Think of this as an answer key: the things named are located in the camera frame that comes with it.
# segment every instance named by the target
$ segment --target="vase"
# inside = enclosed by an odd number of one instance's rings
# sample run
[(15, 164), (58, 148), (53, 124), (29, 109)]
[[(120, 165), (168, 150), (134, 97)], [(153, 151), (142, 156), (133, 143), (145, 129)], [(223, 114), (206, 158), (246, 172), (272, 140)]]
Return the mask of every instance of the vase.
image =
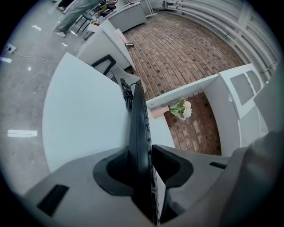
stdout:
[(164, 107), (160, 107), (157, 108), (155, 110), (151, 111), (151, 115), (153, 116), (153, 118), (158, 118), (160, 116), (162, 116), (165, 112), (169, 111), (169, 107), (168, 106), (164, 106)]

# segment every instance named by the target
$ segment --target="white sneaker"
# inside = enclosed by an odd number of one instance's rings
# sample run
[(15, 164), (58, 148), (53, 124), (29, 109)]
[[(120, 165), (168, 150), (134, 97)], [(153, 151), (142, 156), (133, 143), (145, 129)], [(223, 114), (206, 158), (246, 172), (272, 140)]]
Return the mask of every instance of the white sneaker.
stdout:
[(57, 6), (57, 8), (58, 8), (60, 11), (65, 10), (65, 8), (64, 8), (63, 6), (60, 6), (60, 7)]
[(65, 34), (63, 31), (53, 31), (56, 35), (58, 35), (60, 38), (65, 38)]

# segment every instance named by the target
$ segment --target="cabinet door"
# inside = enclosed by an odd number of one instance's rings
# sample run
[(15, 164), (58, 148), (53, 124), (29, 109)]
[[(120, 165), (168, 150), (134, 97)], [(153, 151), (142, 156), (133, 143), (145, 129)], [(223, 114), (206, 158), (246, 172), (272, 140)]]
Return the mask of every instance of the cabinet door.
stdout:
[(241, 119), (255, 106), (253, 99), (264, 84), (252, 64), (229, 69), (219, 75), (230, 93), (237, 117)]

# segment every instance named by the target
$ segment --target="chair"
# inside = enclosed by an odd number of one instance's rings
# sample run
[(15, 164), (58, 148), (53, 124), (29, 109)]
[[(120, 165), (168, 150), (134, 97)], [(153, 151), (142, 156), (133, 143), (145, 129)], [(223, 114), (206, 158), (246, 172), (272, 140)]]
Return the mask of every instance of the chair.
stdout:
[(93, 17), (92, 17), (89, 13), (87, 13), (87, 12), (84, 12), (84, 13), (82, 14), (82, 18), (83, 18), (83, 17), (84, 17), (86, 20), (85, 20), (85, 22), (79, 27), (77, 33), (79, 32), (79, 30), (81, 29), (81, 27), (87, 22), (87, 20), (90, 21), (90, 22), (93, 20)]

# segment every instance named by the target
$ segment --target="brick-patterned flooring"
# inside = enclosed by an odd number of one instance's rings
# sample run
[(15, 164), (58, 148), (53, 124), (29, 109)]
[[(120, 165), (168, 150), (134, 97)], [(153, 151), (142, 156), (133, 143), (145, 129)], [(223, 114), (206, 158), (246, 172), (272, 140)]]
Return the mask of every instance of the brick-patterned flooring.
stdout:
[[(146, 100), (201, 78), (243, 64), (224, 41), (206, 28), (167, 12), (124, 33), (131, 57), (147, 87)], [(186, 121), (166, 114), (176, 148), (220, 154), (216, 122), (204, 93), (189, 97), (193, 114)]]

